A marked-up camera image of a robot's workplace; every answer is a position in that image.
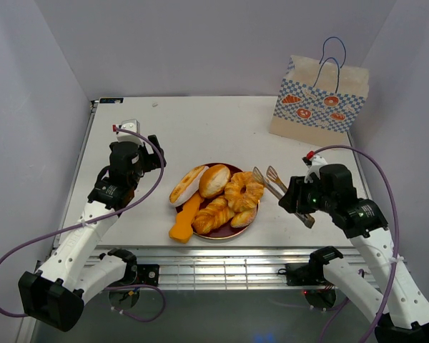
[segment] metal tongs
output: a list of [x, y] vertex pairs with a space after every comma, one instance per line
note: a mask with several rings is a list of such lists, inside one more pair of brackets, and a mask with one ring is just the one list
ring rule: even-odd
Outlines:
[[[278, 200], [283, 198], [283, 195], [287, 192], [287, 187], [283, 182], [281, 181], [280, 177], [278, 176], [277, 171], [272, 166], [269, 166], [267, 168], [267, 177], [264, 177], [260, 170], [255, 166], [252, 170], [252, 175], [255, 178], [255, 180], [265, 186], [273, 195], [276, 196]], [[284, 194], [281, 194], [280, 191], [278, 191], [276, 188], [273, 187], [273, 185], [270, 183], [270, 180], [284, 192]], [[294, 215], [300, 219], [300, 221], [308, 228], [311, 229], [313, 227], [313, 224], [315, 223], [315, 218], [310, 216], [309, 214], [300, 214], [300, 213], [294, 213]]]

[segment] red plate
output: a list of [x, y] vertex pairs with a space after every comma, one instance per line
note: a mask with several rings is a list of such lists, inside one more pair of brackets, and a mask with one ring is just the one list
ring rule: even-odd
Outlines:
[[[235, 173], [243, 172], [240, 168], [237, 168], [235, 166], [231, 166], [230, 164], [227, 164], [227, 163], [207, 163], [207, 164], [205, 164], [205, 166], [214, 166], [215, 164], [224, 164], [227, 168], [229, 168], [230, 173], [232, 175]], [[213, 199], [205, 199], [200, 204], [200, 209], [204, 209], [205, 207], [207, 207], [208, 204]], [[182, 210], [183, 210], [183, 206], [177, 207], [177, 212], [181, 212]], [[197, 236], [202, 237], [202, 238], [206, 238], [206, 239], [229, 239], [229, 238], [237, 236], [238, 234], [241, 234], [244, 230], [246, 230], [248, 228], [248, 226], [249, 225], [247, 225], [246, 227], [240, 227], [238, 229], [235, 229], [234, 227], [230, 226], [230, 220], [229, 220], [226, 224], [222, 225], [218, 229], [215, 229], [215, 230], [209, 232], [208, 234], [198, 234], [194, 228], [192, 228], [192, 230], [194, 231], [194, 234], [196, 234]]]

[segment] bread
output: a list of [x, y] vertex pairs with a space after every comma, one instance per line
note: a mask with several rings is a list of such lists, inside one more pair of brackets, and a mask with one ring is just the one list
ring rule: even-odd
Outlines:
[[264, 186], [254, 179], [250, 171], [235, 173], [224, 190], [229, 207], [235, 212], [255, 208], [262, 195], [264, 195]]
[[207, 166], [196, 166], [193, 170], [187, 173], [173, 189], [172, 193], [170, 193], [170, 204], [178, 207], [189, 200], [199, 189], [200, 178], [207, 169]]
[[198, 234], [208, 234], [227, 223], [234, 215], [227, 206], [227, 200], [221, 195], [197, 212], [192, 226]]
[[199, 211], [200, 203], [204, 199], [200, 196], [199, 192], [183, 204], [183, 210], [177, 214], [175, 225], [169, 231], [169, 237], [177, 242], [187, 243], [192, 236], [191, 224], [194, 221], [195, 215]]
[[248, 209], [247, 211], [237, 213], [232, 218], [232, 221], [230, 222], [230, 226], [235, 229], [238, 229], [240, 227], [246, 227], [250, 225], [253, 220], [255, 220], [256, 214], [257, 214], [256, 207], [254, 209]]
[[230, 180], [230, 170], [224, 164], [211, 166], [200, 178], [199, 193], [202, 197], [211, 199], [224, 191]]

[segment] bag handle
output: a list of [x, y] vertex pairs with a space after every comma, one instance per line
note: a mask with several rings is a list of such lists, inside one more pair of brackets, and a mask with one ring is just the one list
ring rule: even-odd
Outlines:
[[333, 57], [326, 58], [326, 60], [324, 60], [324, 62], [321, 64], [320, 70], [317, 73], [316, 81], [313, 84], [313, 87], [316, 86], [317, 80], [320, 78], [322, 68], [324, 67], [324, 65], [326, 64], [326, 62], [329, 61], [330, 59], [333, 59], [334, 62], [335, 62], [335, 64], [337, 64], [337, 86], [335, 87], [335, 93], [337, 93], [337, 91], [338, 91], [338, 84], [340, 83], [340, 68], [341, 68], [341, 66], [338, 65], [337, 60], [335, 58], [333, 58]]
[[342, 44], [342, 46], [343, 46], [343, 51], [345, 52], [345, 56], [343, 57], [343, 63], [342, 63], [342, 65], [340, 66], [340, 68], [342, 68], [344, 65], [345, 65], [345, 61], [346, 61], [346, 48], [345, 48], [345, 45], [343, 44], [343, 41], [340, 39], [340, 38], [338, 38], [337, 36], [331, 36], [331, 37], [329, 37], [328, 39], [326, 39], [325, 41], [324, 41], [324, 43], [322, 43], [322, 56], [321, 56], [321, 60], [320, 60], [320, 64], [321, 64], [321, 62], [322, 62], [322, 59], [324, 59], [324, 49], [325, 49], [325, 47], [326, 47], [326, 43], [327, 43], [327, 41], [329, 41], [329, 40], [331, 40], [331, 39], [337, 39], [341, 44]]

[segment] gray floor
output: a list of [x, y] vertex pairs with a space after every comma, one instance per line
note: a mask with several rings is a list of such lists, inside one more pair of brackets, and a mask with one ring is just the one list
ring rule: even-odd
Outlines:
[[[333, 314], [281, 307], [271, 302], [306, 305], [301, 291], [165, 294], [167, 309], [155, 322], [139, 323], [111, 312], [108, 296], [103, 293], [88, 303], [82, 318], [70, 332], [59, 332], [40, 323], [36, 326], [32, 343], [316, 343], [322, 327]], [[150, 317], [159, 306], [159, 296], [145, 291], [132, 312]], [[332, 323], [324, 342], [356, 342], [367, 327], [368, 322], [363, 315], [348, 304]]]

